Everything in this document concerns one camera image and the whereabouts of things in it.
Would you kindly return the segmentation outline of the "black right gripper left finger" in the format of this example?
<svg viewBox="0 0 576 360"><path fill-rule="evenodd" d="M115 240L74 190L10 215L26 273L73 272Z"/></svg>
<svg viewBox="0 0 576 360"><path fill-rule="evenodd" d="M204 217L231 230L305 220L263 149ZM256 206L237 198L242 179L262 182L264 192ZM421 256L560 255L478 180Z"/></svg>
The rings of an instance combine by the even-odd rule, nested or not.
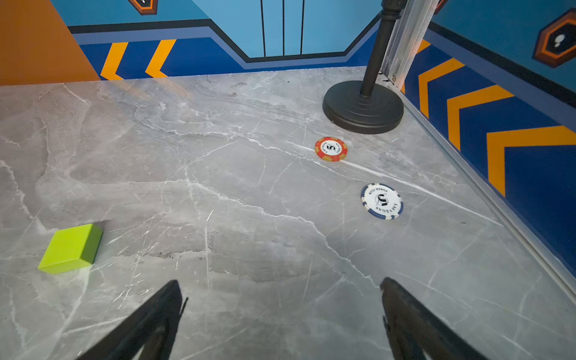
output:
<svg viewBox="0 0 576 360"><path fill-rule="evenodd" d="M79 359L168 359L186 299L177 280L168 281Z"/></svg>

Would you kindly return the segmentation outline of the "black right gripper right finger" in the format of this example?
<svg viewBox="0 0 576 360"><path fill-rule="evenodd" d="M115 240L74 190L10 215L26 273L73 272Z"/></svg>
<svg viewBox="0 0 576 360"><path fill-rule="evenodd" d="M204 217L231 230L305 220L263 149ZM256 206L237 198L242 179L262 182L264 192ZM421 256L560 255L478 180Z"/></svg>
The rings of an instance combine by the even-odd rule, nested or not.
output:
<svg viewBox="0 0 576 360"><path fill-rule="evenodd" d="M383 323L395 359L484 359L396 280L380 284Z"/></svg>

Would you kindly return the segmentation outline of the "small lime green cube block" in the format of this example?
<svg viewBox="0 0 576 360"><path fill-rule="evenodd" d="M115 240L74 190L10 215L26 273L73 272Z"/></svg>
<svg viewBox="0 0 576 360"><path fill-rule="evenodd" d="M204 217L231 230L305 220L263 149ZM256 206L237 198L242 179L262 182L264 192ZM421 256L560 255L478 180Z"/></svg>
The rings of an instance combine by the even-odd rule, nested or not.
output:
<svg viewBox="0 0 576 360"><path fill-rule="evenodd" d="M56 275L91 266L98 252L103 230L89 223L57 231L38 269Z"/></svg>

